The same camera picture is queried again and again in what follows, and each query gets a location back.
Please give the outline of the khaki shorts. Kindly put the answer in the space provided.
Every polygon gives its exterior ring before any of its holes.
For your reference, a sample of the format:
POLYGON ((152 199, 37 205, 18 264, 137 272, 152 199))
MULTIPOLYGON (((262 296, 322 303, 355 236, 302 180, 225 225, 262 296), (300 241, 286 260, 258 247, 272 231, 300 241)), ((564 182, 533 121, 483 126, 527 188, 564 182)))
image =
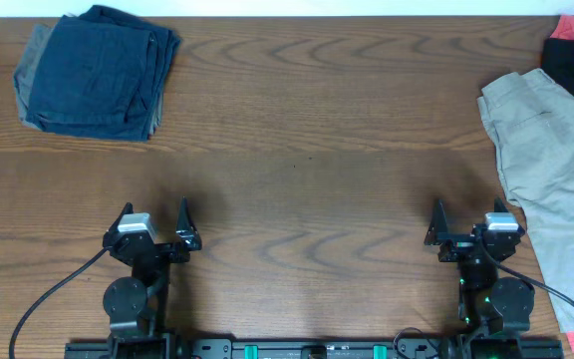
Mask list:
MULTIPOLYGON (((505 197, 525 214, 543 279, 574 300, 574 97, 535 69, 493 81, 477 104, 505 197)), ((561 331, 574 332, 574 308, 551 302, 561 331)))

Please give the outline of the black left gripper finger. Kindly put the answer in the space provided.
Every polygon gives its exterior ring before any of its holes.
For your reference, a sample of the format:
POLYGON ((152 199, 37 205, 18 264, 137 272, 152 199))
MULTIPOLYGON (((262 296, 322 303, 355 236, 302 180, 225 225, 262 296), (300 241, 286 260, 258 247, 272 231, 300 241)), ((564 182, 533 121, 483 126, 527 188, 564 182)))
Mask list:
POLYGON ((186 251, 202 250, 202 240, 190 216, 186 197, 183 197, 180 203, 175 233, 186 251))
POLYGON ((109 233, 115 233, 118 231, 119 224, 123 217, 127 214, 132 214, 134 212, 133 205, 130 202, 127 202, 123 209, 121 210, 117 219, 113 222, 113 224, 109 227, 109 233))

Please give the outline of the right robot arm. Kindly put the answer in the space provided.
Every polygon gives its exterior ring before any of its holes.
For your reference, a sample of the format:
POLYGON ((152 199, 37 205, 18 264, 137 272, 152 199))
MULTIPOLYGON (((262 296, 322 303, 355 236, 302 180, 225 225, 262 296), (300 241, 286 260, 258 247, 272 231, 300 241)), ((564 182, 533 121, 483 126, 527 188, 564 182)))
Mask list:
POLYGON ((441 200, 434 203, 426 246, 437 246, 440 262, 459 271, 458 315, 483 336, 516 335, 530 329, 534 287, 515 277, 501 277, 499 265, 516 252, 524 229, 503 202, 469 233, 449 230, 441 200))

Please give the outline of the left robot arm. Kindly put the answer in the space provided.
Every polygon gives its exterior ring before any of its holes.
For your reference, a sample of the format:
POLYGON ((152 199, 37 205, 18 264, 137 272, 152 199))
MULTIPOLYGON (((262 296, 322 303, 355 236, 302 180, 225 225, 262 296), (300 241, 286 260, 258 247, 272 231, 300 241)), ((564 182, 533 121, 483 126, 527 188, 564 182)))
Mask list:
POLYGON ((132 274, 109 285, 103 306, 114 338, 122 341, 153 338, 164 329, 169 268, 190 261, 202 241, 183 198, 176 221, 175 242, 157 243, 146 212, 134 212, 127 203, 103 237, 103 249, 127 265, 132 274))

